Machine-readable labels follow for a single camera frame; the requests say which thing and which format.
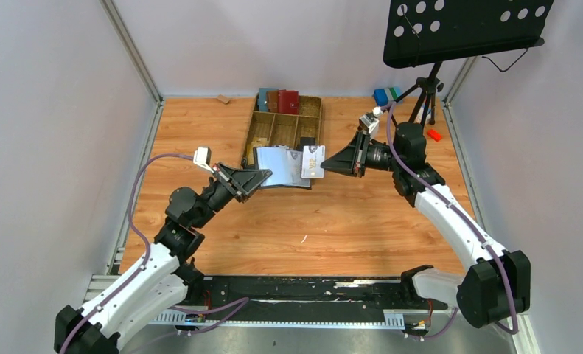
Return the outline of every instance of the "wooden organizer tray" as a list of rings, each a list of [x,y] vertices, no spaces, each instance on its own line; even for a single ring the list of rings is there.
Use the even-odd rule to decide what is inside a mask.
[[[252,161],[248,161],[248,155],[254,147],[252,142],[255,138],[267,139],[265,146],[287,145],[295,149],[301,137],[312,137],[319,145],[323,118],[320,97],[299,96],[298,114],[261,112],[255,98],[241,165],[245,167],[252,164]]]

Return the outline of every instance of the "red block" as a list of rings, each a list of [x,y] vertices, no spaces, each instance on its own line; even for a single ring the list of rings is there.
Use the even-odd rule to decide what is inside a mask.
[[[434,139],[434,141],[439,141],[443,138],[443,136],[439,133],[437,133],[434,129],[430,129],[426,134],[428,134],[428,136],[432,139]]]

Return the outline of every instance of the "white wall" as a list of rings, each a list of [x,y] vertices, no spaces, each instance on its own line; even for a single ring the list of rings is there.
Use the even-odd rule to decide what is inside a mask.
[[[99,1],[0,1],[0,353],[106,270],[153,111]]]
[[[487,229],[532,263],[542,352],[583,353],[583,0],[556,0],[546,22],[507,73],[479,60],[454,109]]]
[[[164,96],[254,95],[259,87],[370,95],[405,90],[430,72],[383,63],[389,0],[115,2]],[[446,89],[461,62],[441,68]]]

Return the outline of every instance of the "wooden tabletop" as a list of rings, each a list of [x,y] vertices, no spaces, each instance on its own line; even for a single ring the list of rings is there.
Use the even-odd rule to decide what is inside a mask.
[[[405,100],[397,107],[399,122],[408,119],[414,102]],[[199,145],[208,145],[212,162],[239,166],[253,104],[248,98],[232,99],[228,105],[214,98],[166,101],[152,156],[192,155]],[[358,117],[374,106],[372,98],[324,98],[321,141],[327,157],[350,142]],[[443,113],[439,109],[437,114],[436,125],[427,129],[438,131],[443,140],[428,138],[427,161],[471,213]],[[385,115],[381,118],[377,139],[385,141]],[[174,158],[148,168],[134,217],[148,240],[163,225],[170,193],[182,186],[200,192],[208,177],[193,163]],[[327,173],[315,180],[312,190],[260,190],[245,204],[229,203],[200,232],[206,239],[195,254],[195,265],[210,275],[399,275],[423,264],[464,273],[448,243],[397,194],[391,173],[384,171],[368,169],[363,178]],[[143,251],[143,243],[131,232],[120,270]]]

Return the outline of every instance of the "music stand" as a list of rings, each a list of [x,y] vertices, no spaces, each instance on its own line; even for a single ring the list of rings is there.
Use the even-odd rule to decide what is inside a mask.
[[[399,103],[421,89],[409,122],[425,103],[421,124],[430,111],[434,124],[437,78],[445,60],[542,46],[541,32],[554,0],[391,0],[383,61],[392,68],[434,63],[428,77],[395,99]]]

